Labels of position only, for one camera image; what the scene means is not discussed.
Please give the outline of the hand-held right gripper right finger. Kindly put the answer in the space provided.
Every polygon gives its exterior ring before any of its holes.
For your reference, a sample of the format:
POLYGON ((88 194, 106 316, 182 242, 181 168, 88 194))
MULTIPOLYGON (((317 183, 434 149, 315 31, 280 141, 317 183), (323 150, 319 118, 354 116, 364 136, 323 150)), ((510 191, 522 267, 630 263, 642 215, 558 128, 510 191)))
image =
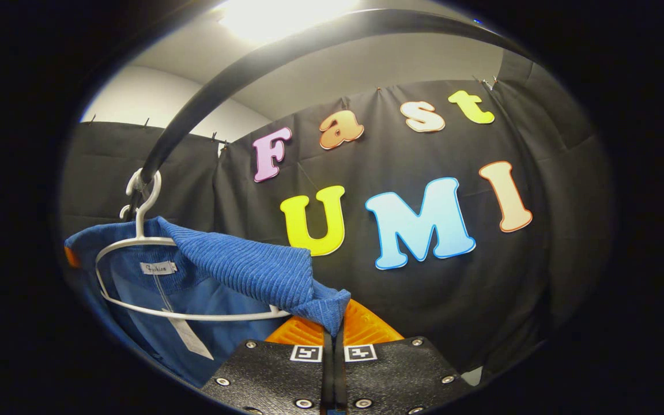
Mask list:
POLYGON ((355 300, 333 342, 336 414, 432 412, 474 388, 426 337, 403 337, 355 300))

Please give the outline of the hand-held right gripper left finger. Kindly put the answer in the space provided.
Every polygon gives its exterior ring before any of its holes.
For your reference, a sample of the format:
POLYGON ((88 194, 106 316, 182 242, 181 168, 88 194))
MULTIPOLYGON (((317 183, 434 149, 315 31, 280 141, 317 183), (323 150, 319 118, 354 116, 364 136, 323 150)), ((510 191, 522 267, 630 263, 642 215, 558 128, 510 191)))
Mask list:
POLYGON ((241 342, 201 394, 237 414, 326 414, 332 359, 327 330, 293 317, 265 341, 241 342))

